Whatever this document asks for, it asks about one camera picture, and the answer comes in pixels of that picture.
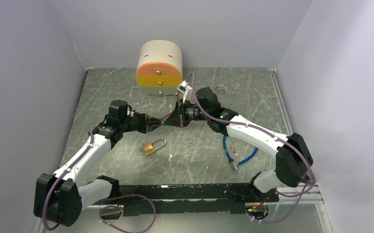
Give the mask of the red cable lock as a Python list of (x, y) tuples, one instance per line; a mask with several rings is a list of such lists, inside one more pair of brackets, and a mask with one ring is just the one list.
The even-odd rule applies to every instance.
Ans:
[(179, 100), (179, 93), (175, 93), (174, 94), (175, 95), (175, 97), (176, 97), (176, 99), (175, 99), (175, 102), (174, 103), (171, 103), (170, 105), (169, 105), (169, 108), (170, 108), (170, 112), (169, 113), (167, 113), (166, 115), (164, 115), (164, 116), (162, 116), (160, 119), (161, 120), (165, 120), (165, 119), (167, 119), (173, 112), (174, 112), (174, 104), (176, 104), (177, 103), (177, 101)]

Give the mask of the brass padlock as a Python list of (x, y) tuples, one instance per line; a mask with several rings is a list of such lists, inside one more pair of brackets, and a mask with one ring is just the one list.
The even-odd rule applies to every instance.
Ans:
[(148, 142), (142, 145), (142, 149), (146, 156), (150, 156), (155, 152), (163, 149), (167, 145), (167, 141), (164, 138), (159, 138), (153, 142)]

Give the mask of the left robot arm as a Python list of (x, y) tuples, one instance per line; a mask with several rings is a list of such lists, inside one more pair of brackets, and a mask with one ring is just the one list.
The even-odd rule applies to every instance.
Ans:
[(112, 101), (104, 120), (88, 132), (88, 139), (78, 152), (61, 168), (38, 177), (34, 215), (42, 219), (44, 228), (53, 231), (59, 225), (71, 226), (83, 209), (99, 200), (116, 203), (120, 197), (118, 180), (101, 176), (88, 185), (80, 184), (124, 133), (149, 133), (163, 123), (159, 118), (136, 112), (124, 100)]

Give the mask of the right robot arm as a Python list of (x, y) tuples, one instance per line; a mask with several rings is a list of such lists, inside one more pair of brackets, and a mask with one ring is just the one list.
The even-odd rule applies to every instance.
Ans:
[(195, 100), (196, 103), (177, 101), (164, 125), (181, 128), (191, 121), (203, 120), (214, 132), (245, 141), (275, 160), (275, 168), (252, 178), (248, 195), (253, 201), (261, 201), (267, 192), (281, 185), (297, 187), (307, 174), (313, 174), (313, 159), (301, 135), (276, 133), (248, 121), (237, 112), (222, 107), (209, 87), (199, 89)]

